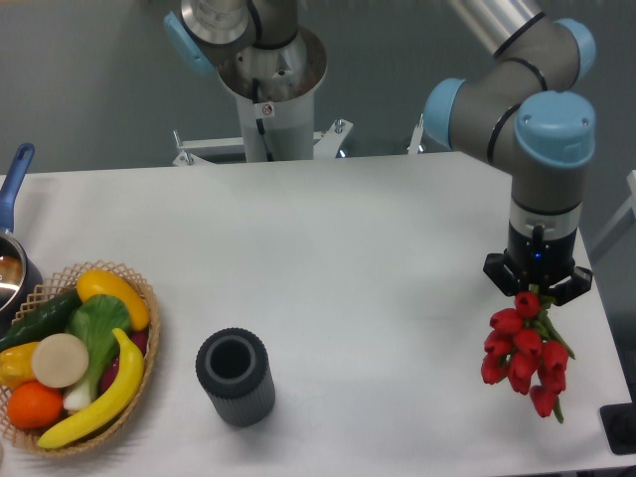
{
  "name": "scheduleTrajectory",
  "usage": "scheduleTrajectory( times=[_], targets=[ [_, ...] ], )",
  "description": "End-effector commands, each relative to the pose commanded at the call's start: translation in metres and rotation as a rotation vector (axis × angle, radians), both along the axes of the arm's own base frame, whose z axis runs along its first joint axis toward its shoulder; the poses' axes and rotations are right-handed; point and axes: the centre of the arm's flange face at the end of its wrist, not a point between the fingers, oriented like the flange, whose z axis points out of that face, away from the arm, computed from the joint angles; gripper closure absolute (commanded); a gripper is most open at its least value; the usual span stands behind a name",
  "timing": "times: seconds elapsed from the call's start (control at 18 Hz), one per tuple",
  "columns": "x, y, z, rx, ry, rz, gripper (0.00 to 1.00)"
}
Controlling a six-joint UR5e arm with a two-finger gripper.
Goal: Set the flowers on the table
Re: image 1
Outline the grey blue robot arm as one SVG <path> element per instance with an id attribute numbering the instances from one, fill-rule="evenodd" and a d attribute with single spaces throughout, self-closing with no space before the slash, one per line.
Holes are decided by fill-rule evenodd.
<path id="1" fill-rule="evenodd" d="M 486 257 L 487 276 L 508 296 L 537 288 L 563 305 L 592 283 L 573 252 L 596 114 L 573 87 L 594 64 L 594 38 L 534 1 L 452 7 L 496 65 L 474 82 L 442 81 L 425 103 L 424 130 L 512 179 L 507 246 Z"/>

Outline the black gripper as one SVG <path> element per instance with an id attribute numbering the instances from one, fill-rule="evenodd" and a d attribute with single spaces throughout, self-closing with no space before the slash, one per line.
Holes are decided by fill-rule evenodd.
<path id="1" fill-rule="evenodd" d="M 549 297 L 563 306 L 587 293 L 593 281 L 590 269 L 574 267 L 575 239 L 576 232 L 556 239 L 547 239 L 544 231 L 526 236 L 509 225 L 506 252 L 488 253 L 483 271 L 508 297 L 531 285 L 547 289 L 556 284 Z"/>

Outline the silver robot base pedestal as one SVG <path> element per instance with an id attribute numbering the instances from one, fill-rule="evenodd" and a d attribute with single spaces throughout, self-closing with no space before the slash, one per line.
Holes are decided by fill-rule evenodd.
<path id="1" fill-rule="evenodd" d="M 314 94 L 327 72 L 295 1 L 182 1 L 164 30 L 181 59 L 235 98 L 249 162 L 314 157 Z"/>

